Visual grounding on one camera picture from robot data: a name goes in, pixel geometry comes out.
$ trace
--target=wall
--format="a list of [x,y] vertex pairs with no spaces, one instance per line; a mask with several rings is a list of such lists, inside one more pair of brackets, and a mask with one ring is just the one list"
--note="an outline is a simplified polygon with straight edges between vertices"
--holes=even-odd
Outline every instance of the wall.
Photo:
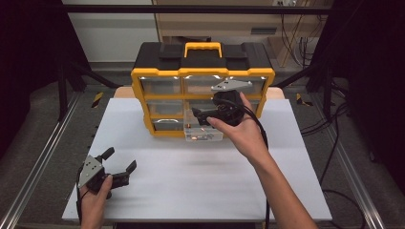
[[[63,0],[63,3],[152,4],[150,0]],[[151,13],[69,13],[69,16],[92,67],[133,64],[142,42],[158,41],[155,16]]]

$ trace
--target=floor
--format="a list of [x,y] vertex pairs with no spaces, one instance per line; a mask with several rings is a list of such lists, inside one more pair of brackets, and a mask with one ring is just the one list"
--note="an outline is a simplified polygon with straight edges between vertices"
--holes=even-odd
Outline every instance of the floor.
[[[274,69],[279,73],[276,76],[276,82],[299,71],[300,67],[294,63],[288,68],[277,68],[274,56],[270,49],[268,50]],[[105,73],[107,78],[124,85],[131,84],[128,75],[128,73]],[[335,81],[341,87],[347,88],[347,82],[344,79],[335,79]],[[92,145],[108,99],[115,92],[92,80],[88,82],[89,86],[84,93],[69,92],[69,98],[78,97],[75,110],[61,138],[55,141],[57,144],[43,172],[36,175],[37,181],[32,185],[34,189],[28,193],[29,198],[16,217],[19,228],[78,228],[77,223],[63,221],[61,216],[75,184],[75,173]],[[308,94],[303,87],[305,82],[306,79],[301,79],[284,89],[301,129],[315,124],[322,118],[316,107],[310,106],[311,103],[316,102],[313,99],[319,96]],[[103,92],[103,96],[98,106],[92,108],[95,96],[99,92]],[[301,95],[301,101],[304,102],[297,101],[297,93]],[[334,112],[340,104],[345,102],[344,96],[335,91],[332,102],[335,104],[332,107]],[[25,123],[0,161],[2,175],[0,182],[3,187],[7,187],[3,189],[2,198],[0,198],[1,216],[7,214],[14,200],[20,196],[20,190],[25,187],[27,177],[32,176],[32,168],[41,158],[44,147],[57,125],[57,85],[53,83],[34,92],[31,104],[31,111]],[[338,128],[339,141],[364,183],[385,228],[405,228],[405,197],[396,187],[384,165],[370,160],[368,146],[365,144],[364,136],[358,131],[350,109],[338,117]],[[333,144],[328,131],[324,129],[313,135],[305,135],[304,141],[315,173],[321,177]],[[322,188],[338,191],[355,199],[337,156],[331,159]],[[362,217],[356,206],[335,193],[328,192],[325,197],[333,222],[345,228],[360,228]],[[320,228],[335,228],[329,222],[318,222],[318,225]]]

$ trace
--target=person's left hand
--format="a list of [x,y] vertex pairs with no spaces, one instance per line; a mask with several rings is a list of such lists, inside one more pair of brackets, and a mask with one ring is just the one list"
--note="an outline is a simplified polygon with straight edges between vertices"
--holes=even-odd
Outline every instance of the person's left hand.
[[108,193],[113,185],[113,176],[105,178],[97,194],[83,186],[80,188],[81,200],[81,228],[99,229],[104,223],[104,206]]

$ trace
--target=person's right hand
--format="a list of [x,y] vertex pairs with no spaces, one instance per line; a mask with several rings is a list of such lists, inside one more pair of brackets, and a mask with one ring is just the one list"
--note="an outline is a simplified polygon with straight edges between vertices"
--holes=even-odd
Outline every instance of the person's right hand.
[[[244,105],[251,110],[251,105],[245,95],[243,93],[240,93],[240,95]],[[248,114],[245,114],[242,122],[236,127],[227,125],[220,119],[214,117],[209,117],[207,121],[213,127],[227,135],[239,152],[246,156],[247,159],[251,160],[261,152],[268,154],[260,129]]]

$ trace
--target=forearm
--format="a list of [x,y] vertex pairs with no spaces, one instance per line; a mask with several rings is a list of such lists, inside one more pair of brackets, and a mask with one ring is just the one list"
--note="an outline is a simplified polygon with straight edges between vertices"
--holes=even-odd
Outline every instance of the forearm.
[[99,226],[99,227],[97,227],[97,226],[94,226],[94,225],[87,225],[87,224],[82,224],[81,226],[80,226],[80,229],[100,229],[101,228],[101,226]]
[[249,161],[262,183],[271,210],[280,228],[317,228],[268,152]]

